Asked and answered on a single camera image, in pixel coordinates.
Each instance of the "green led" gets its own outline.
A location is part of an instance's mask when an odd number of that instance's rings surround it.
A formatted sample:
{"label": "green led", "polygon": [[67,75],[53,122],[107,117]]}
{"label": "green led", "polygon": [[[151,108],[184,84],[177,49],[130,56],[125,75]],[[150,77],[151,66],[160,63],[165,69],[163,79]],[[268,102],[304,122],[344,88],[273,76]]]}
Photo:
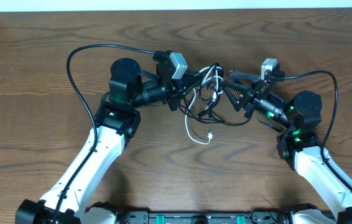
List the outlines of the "green led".
{"label": "green led", "polygon": [[300,130],[296,130],[296,131],[294,131],[293,133],[292,133],[292,135],[297,135],[297,134],[299,134],[300,133]]}
{"label": "green led", "polygon": [[272,117],[274,117],[274,113],[271,113],[271,112],[267,112],[267,117],[269,117],[269,118],[272,118]]}

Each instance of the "cable connector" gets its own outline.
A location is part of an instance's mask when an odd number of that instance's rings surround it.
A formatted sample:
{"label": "cable connector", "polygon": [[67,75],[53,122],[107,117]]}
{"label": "cable connector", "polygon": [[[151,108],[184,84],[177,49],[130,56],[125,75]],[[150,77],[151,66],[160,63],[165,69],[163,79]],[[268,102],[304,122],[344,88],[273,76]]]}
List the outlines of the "cable connector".
{"label": "cable connector", "polygon": [[208,131],[208,139],[211,140],[213,138],[213,131]]}

